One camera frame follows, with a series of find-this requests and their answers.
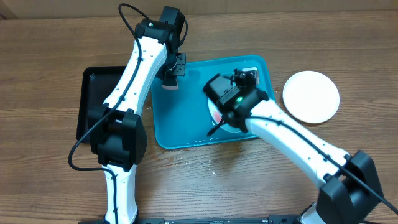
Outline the pink green sponge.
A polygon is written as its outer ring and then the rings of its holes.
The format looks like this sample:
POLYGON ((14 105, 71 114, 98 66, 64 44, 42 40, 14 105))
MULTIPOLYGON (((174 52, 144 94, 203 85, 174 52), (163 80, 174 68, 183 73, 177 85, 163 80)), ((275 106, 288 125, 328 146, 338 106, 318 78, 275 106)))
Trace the pink green sponge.
POLYGON ((177 77, 165 77, 162 81, 162 88, 165 90, 178 90, 177 77))

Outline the light blue plate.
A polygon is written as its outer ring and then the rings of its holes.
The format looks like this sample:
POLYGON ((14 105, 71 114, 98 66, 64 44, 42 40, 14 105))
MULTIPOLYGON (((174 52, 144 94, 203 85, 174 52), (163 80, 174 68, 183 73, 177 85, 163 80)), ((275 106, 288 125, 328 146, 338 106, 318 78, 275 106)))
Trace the light blue plate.
MULTIPOLYGON (((226 78, 229 78, 233 75, 233 73, 218 73, 216 76, 219 75, 221 77, 226 76, 226 78)), ((211 118, 212 118, 212 123, 213 125, 217 125, 221 119, 222 115, 216 105, 212 102, 212 100, 207 97, 207 102, 208 102, 208 110, 210 112, 211 118)), ((227 123, 221 126, 221 129, 228 132, 228 133, 240 133, 241 130, 239 128, 234 128, 227 123)))

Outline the black plastic tray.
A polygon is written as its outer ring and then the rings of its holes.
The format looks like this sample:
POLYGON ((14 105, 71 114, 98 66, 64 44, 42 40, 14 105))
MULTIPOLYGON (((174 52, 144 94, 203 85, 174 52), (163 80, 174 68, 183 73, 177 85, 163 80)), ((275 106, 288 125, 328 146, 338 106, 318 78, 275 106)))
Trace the black plastic tray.
POLYGON ((90 128, 88 110, 102 106, 103 101, 116 87, 125 68, 125 66, 88 67, 83 72, 76 130, 77 140, 90 128))

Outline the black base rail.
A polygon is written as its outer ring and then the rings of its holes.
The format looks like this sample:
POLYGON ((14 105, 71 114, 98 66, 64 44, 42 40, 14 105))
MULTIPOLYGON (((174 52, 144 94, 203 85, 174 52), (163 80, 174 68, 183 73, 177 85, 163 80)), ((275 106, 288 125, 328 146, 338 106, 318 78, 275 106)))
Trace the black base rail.
POLYGON ((145 218, 134 221, 135 224, 294 224, 298 215, 269 215, 263 218, 208 218, 165 220, 163 218, 145 218))

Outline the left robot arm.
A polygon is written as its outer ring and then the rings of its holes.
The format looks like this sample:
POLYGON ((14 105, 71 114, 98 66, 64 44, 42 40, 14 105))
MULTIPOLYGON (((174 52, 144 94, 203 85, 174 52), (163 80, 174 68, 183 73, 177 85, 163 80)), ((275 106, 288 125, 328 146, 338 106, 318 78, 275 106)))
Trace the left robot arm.
POLYGON ((147 135, 142 109, 155 78, 167 90, 178 88, 186 56, 178 50, 187 34, 187 21, 174 7, 164 7, 159 20, 145 16, 129 30, 134 47, 126 68, 110 95, 88 111, 90 146, 106 178, 108 209, 103 223, 135 223, 137 165, 144 157, 147 135))

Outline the white plate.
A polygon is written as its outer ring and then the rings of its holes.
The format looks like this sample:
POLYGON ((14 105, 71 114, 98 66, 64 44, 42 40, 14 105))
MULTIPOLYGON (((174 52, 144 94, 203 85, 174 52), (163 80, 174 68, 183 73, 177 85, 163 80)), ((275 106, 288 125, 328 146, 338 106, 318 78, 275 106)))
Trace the white plate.
POLYGON ((309 70, 298 72, 286 81, 282 100, 292 116, 310 124, 328 121, 340 106, 334 82, 320 72, 309 70))

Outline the teal plastic tray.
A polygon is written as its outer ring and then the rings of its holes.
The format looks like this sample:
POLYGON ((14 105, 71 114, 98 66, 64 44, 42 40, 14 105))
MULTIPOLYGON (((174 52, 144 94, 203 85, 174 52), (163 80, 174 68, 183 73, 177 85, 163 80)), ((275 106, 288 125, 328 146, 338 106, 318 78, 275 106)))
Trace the teal plastic tray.
POLYGON ((256 67, 258 88, 274 99, 274 91, 266 61, 259 55, 219 58, 186 65, 186 73, 178 77, 178 90, 165 90, 155 78, 151 86, 155 138, 165 149, 218 144, 256 138, 251 133, 228 133, 221 128, 213 135, 207 133, 213 125, 208 110, 205 84, 218 73, 234 73, 234 69, 256 67))

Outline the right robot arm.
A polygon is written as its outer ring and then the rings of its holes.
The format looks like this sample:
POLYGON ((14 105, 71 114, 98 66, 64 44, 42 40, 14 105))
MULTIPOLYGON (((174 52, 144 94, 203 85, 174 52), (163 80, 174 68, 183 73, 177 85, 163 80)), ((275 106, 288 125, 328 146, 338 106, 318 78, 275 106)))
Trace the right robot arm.
POLYGON ((205 84, 204 94, 221 114, 218 126, 228 124, 263 138, 319 189, 318 200, 294 223, 364 223, 383 198, 371 157, 364 151, 352 156, 320 139, 284 113, 258 83, 256 70, 235 69, 231 76, 219 73, 205 84))

